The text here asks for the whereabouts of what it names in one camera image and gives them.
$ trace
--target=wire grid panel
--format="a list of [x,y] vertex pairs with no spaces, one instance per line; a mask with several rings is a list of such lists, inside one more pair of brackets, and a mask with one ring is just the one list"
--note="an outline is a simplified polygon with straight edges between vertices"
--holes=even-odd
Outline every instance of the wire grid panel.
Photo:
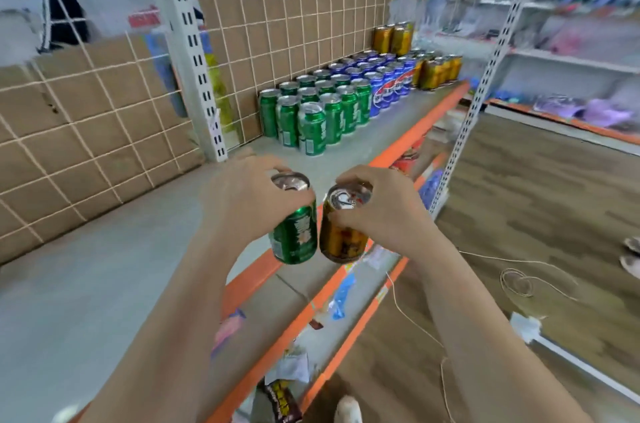
[[449,161],[447,162],[447,166],[444,169],[442,178],[440,179],[436,194],[434,195],[433,200],[431,201],[431,205],[429,206],[429,212],[431,212],[432,214],[434,213],[436,207],[440,204],[440,197],[444,194],[444,192],[446,192],[449,187],[449,180],[451,179],[453,170],[458,163],[458,160],[462,153],[462,149],[467,143],[469,133],[476,123],[478,113],[480,112],[480,107],[486,99],[486,96],[489,92],[489,87],[492,84],[493,78],[495,77],[502,59],[505,57],[505,55],[508,54],[509,42],[511,41],[515,25],[517,24],[522,13],[522,6],[525,1],[526,0],[512,0],[509,13],[504,22],[504,25],[502,26],[502,29],[500,30],[500,35],[498,36],[495,48],[493,49],[492,57],[489,60],[489,63],[487,63],[486,65],[482,78],[480,79],[480,84],[476,88],[476,93],[473,100],[471,101],[471,106],[469,108],[467,116],[465,117],[465,120],[462,123],[460,134],[456,139],[456,143],[453,147],[451,156],[449,157]]
[[385,0],[197,0],[229,150],[262,135],[257,96],[371,44]]
[[9,39],[38,49],[0,67],[0,264],[204,161],[157,2],[44,0],[30,13],[40,32]]
[[171,28],[169,47],[200,146],[210,160],[224,161],[227,148],[195,15],[196,5],[196,0],[162,0],[161,10]]

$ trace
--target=can lid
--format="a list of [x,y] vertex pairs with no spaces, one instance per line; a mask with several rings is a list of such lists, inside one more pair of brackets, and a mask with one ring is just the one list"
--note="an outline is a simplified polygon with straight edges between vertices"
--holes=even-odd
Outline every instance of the can lid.
[[298,88],[298,86],[300,86],[300,84],[298,84],[298,83],[297,83],[297,82],[295,82],[295,81],[287,81],[287,82],[281,82],[279,87],[280,87],[281,89],[282,89],[283,87],[284,87],[284,88],[295,87],[295,88],[297,89],[297,88]]
[[321,81],[316,81],[316,87],[333,87],[333,81],[331,79],[322,79]]
[[369,79],[354,79],[351,81],[351,85],[353,87],[365,87],[371,85],[371,82],[369,82]]
[[353,86],[338,86],[336,88],[336,92],[338,94],[354,94],[356,92],[356,90],[353,88]]
[[278,104],[280,106],[292,106],[293,104],[298,103],[297,95],[281,95],[278,98]]
[[302,103],[300,104],[300,113],[298,114],[316,114],[322,111],[324,111],[324,108],[320,103]]
[[359,183],[334,185],[327,193],[329,205],[336,210],[355,209],[371,199],[371,189]]
[[279,97],[280,89],[262,89],[260,91],[260,97]]
[[307,176],[298,172],[276,173],[271,181],[282,190],[309,190],[311,186]]
[[364,77],[367,79],[383,79],[382,74],[379,72],[365,72]]
[[301,87],[298,89],[298,95],[316,95],[316,87]]
[[342,99],[339,95],[333,94],[332,92],[325,92],[320,95],[320,102],[322,104],[336,104],[342,103]]

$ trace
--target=forearm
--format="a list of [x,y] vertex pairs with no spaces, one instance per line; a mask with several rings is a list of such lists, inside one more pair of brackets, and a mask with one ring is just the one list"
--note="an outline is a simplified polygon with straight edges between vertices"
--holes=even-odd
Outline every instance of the forearm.
[[511,329],[458,250],[434,225],[413,247],[429,309],[476,423],[591,419]]
[[195,421],[236,251],[222,235],[200,230],[193,237],[81,423]]

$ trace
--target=floor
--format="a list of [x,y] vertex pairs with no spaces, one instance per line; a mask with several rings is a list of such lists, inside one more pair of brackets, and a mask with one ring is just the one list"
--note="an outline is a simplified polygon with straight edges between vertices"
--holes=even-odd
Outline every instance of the floor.
[[[505,293],[510,264],[466,256],[506,312],[545,316],[547,338],[640,394],[640,280],[620,269],[620,241],[640,235],[640,158],[549,131],[483,115],[451,182],[440,229],[464,251],[561,267],[518,265],[579,302],[540,283],[534,296]],[[404,311],[429,331],[426,299],[409,264],[396,282]],[[545,347],[532,350],[596,423],[640,420],[640,406]],[[331,421],[343,394],[359,400],[365,423],[448,421],[440,382],[441,349],[406,321],[388,296],[340,368],[325,384],[305,423]],[[470,422],[444,366],[456,423]]]

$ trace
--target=green can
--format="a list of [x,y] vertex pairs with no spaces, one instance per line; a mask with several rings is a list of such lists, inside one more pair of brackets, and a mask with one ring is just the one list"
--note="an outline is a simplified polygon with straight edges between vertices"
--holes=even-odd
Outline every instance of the green can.
[[282,146],[298,147],[298,96],[281,95],[276,105],[278,136]]
[[315,76],[298,76],[296,77],[296,82],[300,85],[300,87],[315,87],[317,78]]
[[339,86],[336,89],[342,100],[342,110],[344,111],[344,129],[342,133],[348,135],[356,130],[356,126],[360,122],[358,96],[353,86]]
[[320,101],[316,87],[301,87],[298,89],[298,98],[302,103],[317,103]]
[[320,95],[320,103],[324,108],[326,118],[326,144],[340,143],[342,130],[344,129],[344,111],[342,111],[342,99],[337,94],[328,92]]
[[276,105],[280,97],[280,90],[265,89],[258,95],[260,106],[260,122],[262,123],[262,134],[269,138],[278,137],[278,120],[276,119]]
[[295,81],[283,82],[280,84],[280,91],[282,95],[296,95],[298,93],[298,85]]
[[[271,181],[282,190],[308,190],[309,179],[297,172],[278,173]],[[269,241],[273,255],[287,265],[299,265],[316,254],[318,246],[316,200],[302,206],[285,217],[273,232]]]
[[318,156],[324,153],[326,148],[326,117],[322,104],[300,104],[298,134],[300,152],[307,156]]
[[348,86],[349,84],[351,84],[351,77],[347,74],[334,74],[333,76],[331,76],[331,80],[336,87]]
[[321,81],[316,81],[316,89],[318,95],[335,92],[335,84],[331,79],[322,79]]
[[371,82],[368,79],[354,79],[351,85],[356,89],[358,103],[360,104],[360,121],[359,124],[367,124],[369,122],[369,113],[371,112]]
[[331,78],[332,71],[330,71],[329,69],[318,69],[311,73],[316,77],[317,80],[326,81],[327,79]]

